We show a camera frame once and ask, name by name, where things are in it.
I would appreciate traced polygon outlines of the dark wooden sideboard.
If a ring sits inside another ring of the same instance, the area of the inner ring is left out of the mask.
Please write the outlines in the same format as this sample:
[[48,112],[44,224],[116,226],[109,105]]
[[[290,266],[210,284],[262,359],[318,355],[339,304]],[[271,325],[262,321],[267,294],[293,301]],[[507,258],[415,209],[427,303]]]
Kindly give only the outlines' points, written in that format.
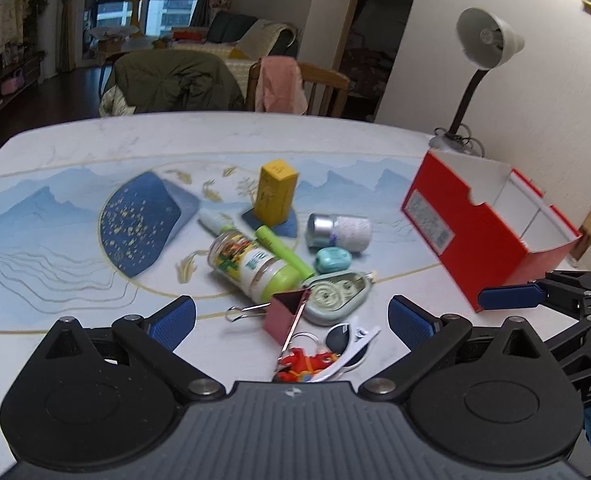
[[23,91],[38,84],[44,58],[44,51],[31,51],[17,63],[4,65],[0,55],[0,112]]

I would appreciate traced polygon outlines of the red white cardboard box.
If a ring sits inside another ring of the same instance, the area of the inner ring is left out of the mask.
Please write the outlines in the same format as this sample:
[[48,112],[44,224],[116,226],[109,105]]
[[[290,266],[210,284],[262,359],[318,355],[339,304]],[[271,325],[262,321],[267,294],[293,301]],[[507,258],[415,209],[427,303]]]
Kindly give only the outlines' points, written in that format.
[[542,278],[580,238],[520,171],[455,152],[425,154],[402,211],[477,312],[482,289]]

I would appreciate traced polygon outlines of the olive green jacket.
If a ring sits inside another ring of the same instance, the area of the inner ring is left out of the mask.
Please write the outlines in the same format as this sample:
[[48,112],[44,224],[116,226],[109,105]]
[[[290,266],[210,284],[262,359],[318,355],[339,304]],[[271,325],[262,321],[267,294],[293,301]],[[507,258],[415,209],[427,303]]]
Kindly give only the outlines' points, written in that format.
[[135,114],[246,108],[245,96],[224,61],[204,52],[126,53],[113,64],[104,93],[112,86],[118,86],[126,103],[136,107]]

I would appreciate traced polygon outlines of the sofa with blankets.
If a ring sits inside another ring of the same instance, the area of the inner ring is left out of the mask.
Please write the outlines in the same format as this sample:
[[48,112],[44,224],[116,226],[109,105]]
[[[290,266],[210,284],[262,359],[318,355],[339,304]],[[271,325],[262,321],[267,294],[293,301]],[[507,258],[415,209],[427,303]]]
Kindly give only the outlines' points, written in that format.
[[224,61],[240,88],[244,88],[250,67],[261,58],[270,55],[295,58],[299,33],[290,24],[220,11],[209,27],[174,27],[171,48],[217,56]]

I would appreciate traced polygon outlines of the white puffy garment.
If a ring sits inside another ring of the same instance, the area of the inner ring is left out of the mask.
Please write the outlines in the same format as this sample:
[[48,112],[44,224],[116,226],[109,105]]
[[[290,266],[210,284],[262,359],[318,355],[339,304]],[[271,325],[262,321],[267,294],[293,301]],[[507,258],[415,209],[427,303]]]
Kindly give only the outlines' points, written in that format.
[[126,103],[125,96],[118,86],[112,86],[100,99],[99,115],[102,117],[134,115],[135,110],[135,106]]

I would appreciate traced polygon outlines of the wooden chair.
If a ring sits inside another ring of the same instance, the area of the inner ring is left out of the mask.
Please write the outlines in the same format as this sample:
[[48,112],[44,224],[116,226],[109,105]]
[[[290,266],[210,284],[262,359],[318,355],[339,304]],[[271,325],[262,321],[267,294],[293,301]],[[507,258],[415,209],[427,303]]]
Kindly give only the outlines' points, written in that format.
[[[246,104],[247,110],[250,112],[256,112],[254,91],[256,91],[256,81],[258,81],[260,73],[260,61],[250,67],[248,75]],[[307,99],[307,111],[304,115],[299,116],[340,118],[349,95],[350,79],[335,70],[325,70],[311,63],[297,62],[300,66]]]

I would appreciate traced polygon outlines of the red orange toy keychain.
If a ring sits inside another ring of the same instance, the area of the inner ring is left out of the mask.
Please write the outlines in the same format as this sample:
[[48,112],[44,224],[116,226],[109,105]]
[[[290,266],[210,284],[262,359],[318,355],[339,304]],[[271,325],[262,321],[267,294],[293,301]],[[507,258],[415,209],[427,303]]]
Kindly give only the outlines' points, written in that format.
[[[297,346],[297,342],[304,339],[314,344],[312,354]],[[278,359],[273,382],[309,382],[338,359],[338,353],[332,352],[316,335],[306,332],[295,333],[287,350]]]

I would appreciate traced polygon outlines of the white sunglasses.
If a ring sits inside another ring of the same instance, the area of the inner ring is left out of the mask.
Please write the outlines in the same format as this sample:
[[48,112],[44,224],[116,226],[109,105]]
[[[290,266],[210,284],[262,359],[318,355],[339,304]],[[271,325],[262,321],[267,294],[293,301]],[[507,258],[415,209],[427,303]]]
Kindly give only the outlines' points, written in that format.
[[325,339],[325,344],[332,342],[327,349],[337,357],[332,364],[324,370],[316,372],[309,380],[313,384],[330,382],[341,375],[354,370],[361,365],[371,344],[381,333],[381,327],[375,325],[372,328],[364,328],[357,315],[349,321],[333,326]]

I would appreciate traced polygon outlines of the teal small eraser case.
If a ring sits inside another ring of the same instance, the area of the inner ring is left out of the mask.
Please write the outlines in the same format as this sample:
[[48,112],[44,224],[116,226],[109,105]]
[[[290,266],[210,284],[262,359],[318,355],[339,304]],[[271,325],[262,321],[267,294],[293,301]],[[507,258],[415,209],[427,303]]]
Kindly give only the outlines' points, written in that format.
[[349,269],[352,261],[352,254],[344,248],[320,248],[315,256],[315,269],[319,274],[341,272]]

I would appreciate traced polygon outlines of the green glue pen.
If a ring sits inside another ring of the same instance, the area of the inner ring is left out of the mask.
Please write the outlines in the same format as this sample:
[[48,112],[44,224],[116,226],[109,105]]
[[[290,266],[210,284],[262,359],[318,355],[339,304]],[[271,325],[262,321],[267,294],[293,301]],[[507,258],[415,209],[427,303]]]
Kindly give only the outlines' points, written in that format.
[[315,274],[315,271],[305,263],[293,249],[288,247],[268,226],[260,226],[256,229],[256,239],[262,246],[268,248],[279,259],[284,260],[297,271],[302,281],[306,281]]

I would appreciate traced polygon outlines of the jar with green lid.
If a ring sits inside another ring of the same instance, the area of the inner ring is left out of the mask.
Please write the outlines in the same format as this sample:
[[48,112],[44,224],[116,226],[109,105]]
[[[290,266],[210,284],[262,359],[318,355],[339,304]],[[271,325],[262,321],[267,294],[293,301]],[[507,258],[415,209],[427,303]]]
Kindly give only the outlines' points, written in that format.
[[256,304],[265,304],[275,294],[299,289],[302,284],[293,266],[237,230],[224,231],[215,238],[208,263]]

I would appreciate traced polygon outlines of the yellow small carton box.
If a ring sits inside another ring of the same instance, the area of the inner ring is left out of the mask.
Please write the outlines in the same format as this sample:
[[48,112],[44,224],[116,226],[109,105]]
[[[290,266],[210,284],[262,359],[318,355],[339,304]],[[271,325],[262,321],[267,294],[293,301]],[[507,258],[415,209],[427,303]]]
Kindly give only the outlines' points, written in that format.
[[297,170],[283,159],[261,167],[253,214],[265,226],[277,226],[288,219],[298,177]]

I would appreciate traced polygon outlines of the white green marker pen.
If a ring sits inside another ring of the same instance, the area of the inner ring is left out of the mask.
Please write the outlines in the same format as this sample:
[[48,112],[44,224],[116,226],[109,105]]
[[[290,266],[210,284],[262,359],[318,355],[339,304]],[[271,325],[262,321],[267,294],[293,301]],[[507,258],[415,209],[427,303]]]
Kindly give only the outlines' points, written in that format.
[[198,212],[198,221],[204,229],[214,236],[220,236],[224,232],[235,229],[232,220],[210,209],[201,209]]

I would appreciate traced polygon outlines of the grey desk lamp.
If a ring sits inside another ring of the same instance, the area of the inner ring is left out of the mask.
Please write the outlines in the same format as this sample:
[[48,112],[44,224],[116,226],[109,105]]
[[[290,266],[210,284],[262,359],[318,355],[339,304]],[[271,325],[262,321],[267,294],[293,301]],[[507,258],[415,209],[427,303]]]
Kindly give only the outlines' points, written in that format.
[[484,145],[463,120],[485,76],[520,53],[525,47],[525,39],[506,21],[480,8],[468,8],[460,13],[456,35],[463,54],[475,71],[463,92],[451,125],[435,129],[429,146],[435,150],[484,158]]

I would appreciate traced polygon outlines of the silver white roll tin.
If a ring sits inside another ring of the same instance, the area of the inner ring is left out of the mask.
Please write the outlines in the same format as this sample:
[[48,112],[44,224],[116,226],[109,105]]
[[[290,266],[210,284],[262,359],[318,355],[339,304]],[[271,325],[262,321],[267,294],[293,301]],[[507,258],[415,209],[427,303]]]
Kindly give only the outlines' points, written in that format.
[[366,217],[345,214],[310,214],[305,240],[309,248],[339,247],[348,252],[365,252],[373,236]]

